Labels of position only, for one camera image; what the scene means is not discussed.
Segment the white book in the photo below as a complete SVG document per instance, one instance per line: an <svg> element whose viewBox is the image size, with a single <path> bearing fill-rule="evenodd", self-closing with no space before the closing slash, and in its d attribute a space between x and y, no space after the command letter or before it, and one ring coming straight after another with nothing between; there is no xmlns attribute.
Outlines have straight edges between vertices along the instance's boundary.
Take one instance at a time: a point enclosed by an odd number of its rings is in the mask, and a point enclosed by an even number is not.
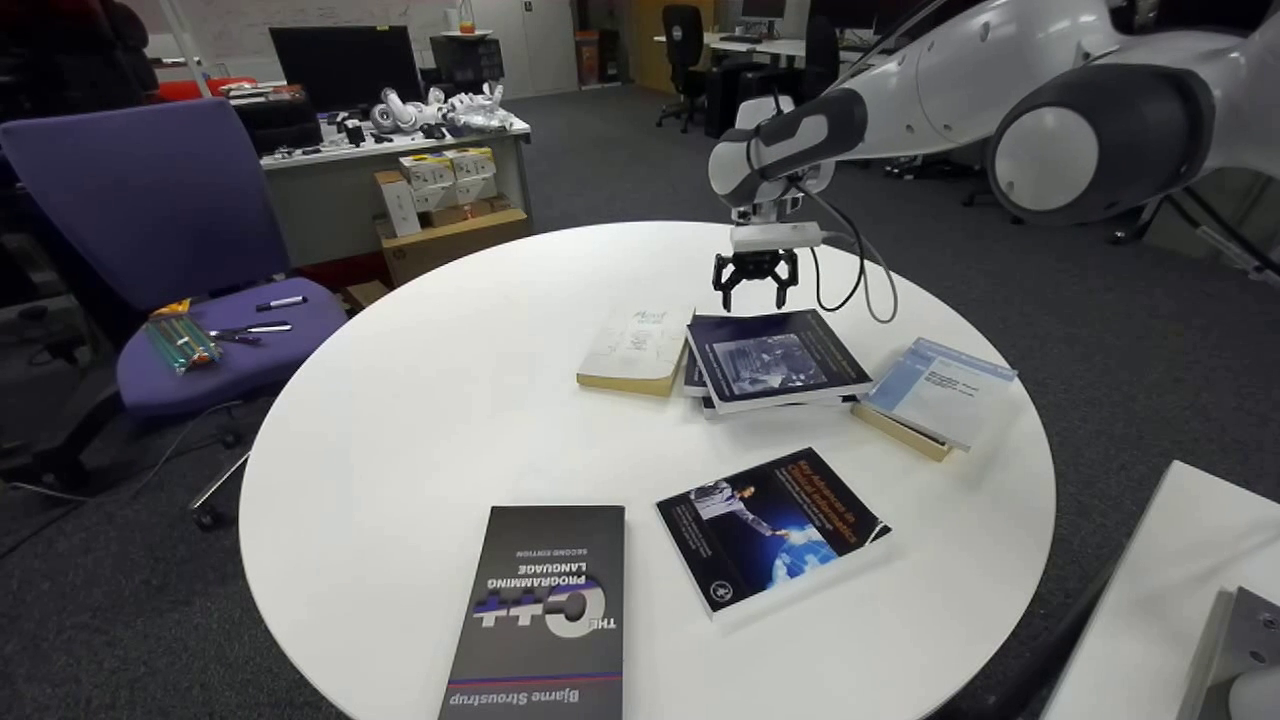
<svg viewBox="0 0 1280 720"><path fill-rule="evenodd" d="M683 327L687 309L677 300L611 309L577 367L577 384L667 396L683 356Z"/></svg>
<svg viewBox="0 0 1280 720"><path fill-rule="evenodd" d="M865 408L973 446L1006 408L1011 384L1011 367L921 336L865 396Z"/></svg>

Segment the cabinet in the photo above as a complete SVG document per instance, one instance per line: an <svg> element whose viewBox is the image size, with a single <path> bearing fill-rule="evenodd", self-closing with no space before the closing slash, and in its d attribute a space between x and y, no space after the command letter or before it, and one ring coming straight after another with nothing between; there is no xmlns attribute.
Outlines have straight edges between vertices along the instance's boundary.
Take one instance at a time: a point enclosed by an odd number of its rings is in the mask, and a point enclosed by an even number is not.
<svg viewBox="0 0 1280 720"><path fill-rule="evenodd" d="M522 190L522 139L530 129L516 120L509 130L455 135L455 139L391 139L391 143L323 143L312 156L267 156L262 181L277 207L277 225L289 244L291 267L333 267L361 263L367 267L379 254L374 218L387 212L374 170L401 168L401 156L410 153L447 153L447 146L492 146L495 187L509 212L519 212L527 225Z"/></svg>

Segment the white round table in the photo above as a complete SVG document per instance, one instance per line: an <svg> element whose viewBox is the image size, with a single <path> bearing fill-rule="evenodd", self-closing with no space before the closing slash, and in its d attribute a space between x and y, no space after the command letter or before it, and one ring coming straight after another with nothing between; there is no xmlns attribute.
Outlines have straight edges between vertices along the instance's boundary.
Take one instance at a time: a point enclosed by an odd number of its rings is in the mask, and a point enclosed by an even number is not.
<svg viewBox="0 0 1280 720"><path fill-rule="evenodd" d="M244 572L291 664L353 715L434 715L492 505L628 507L628 720L922 715L1025 616L1056 477L1030 401L987 442L928 461L842 408L703 416L577 389L628 294L717 309L729 225L596 225L426 272L343 324L270 405L239 493ZM829 294L851 254L818 250ZM812 305L812 263L789 309ZM829 316L875 373L917 336L999 351L899 279L899 321ZM743 285L734 310L767 310ZM861 572L717 624L655 498L815 446L894 531Z"/></svg>

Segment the table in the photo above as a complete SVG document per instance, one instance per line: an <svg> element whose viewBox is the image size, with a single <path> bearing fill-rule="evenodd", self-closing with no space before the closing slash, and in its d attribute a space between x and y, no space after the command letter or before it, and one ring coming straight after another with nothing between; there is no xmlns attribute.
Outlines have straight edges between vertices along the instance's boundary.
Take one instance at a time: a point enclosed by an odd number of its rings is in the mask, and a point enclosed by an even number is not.
<svg viewBox="0 0 1280 720"><path fill-rule="evenodd" d="M1213 596L1252 588L1280 599L1274 567L1280 505L1173 462L1045 715L1174 715Z"/></svg>
<svg viewBox="0 0 1280 720"><path fill-rule="evenodd" d="M379 250L374 215L384 215L384 196L371 177L401 168L395 156L406 153L492 146L495 183L527 225L519 153L527 135L530 129L510 117L504 130L455 139L395 135L391 143L319 143L319 153L262 156L260 168L291 267Z"/></svg>
<svg viewBox="0 0 1280 720"><path fill-rule="evenodd" d="M434 267L343 324L281 391L244 471L239 546L262 624L353 715L434 715L489 505L628 507L630 720L922 715L1025 616L1053 542L1056 471L1017 389L1006 432L943 462L842 408L711 421L693 401L577 389L628 294L717 305L729 225L596 225ZM818 248L829 294L855 263ZM791 309L812 305L812 267ZM832 327L875 373L921 332L999 360L899 279L903 310ZM767 310L743 285L734 310ZM815 446L894 526L855 576L734 627L711 624L655 498Z"/></svg>
<svg viewBox="0 0 1280 720"><path fill-rule="evenodd" d="M761 38L761 43L739 43L739 38L725 38L731 32L703 32L703 48L708 50L729 50L729 57L767 57L771 63L782 63L782 69L804 69L804 37L771 37L771 38ZM847 50L841 48L841 63L861 63L865 50Z"/></svg>

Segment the black chair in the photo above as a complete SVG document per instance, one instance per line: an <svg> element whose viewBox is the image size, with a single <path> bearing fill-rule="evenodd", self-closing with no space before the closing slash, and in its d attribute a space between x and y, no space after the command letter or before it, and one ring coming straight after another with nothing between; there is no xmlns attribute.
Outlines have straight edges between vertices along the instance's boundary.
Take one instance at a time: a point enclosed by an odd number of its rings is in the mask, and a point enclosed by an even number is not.
<svg viewBox="0 0 1280 720"><path fill-rule="evenodd" d="M655 129L662 129L667 120L679 117L679 130L687 130L703 106L703 95L708 95L708 69L694 69L703 59L703 11L693 5L667 5L662 8L662 37L667 37L677 105L667 105L655 117Z"/></svg>
<svg viewBox="0 0 1280 720"><path fill-rule="evenodd" d="M815 98L841 80L841 37L835 37L835 0L812 0L804 24L804 73L796 105Z"/></svg>

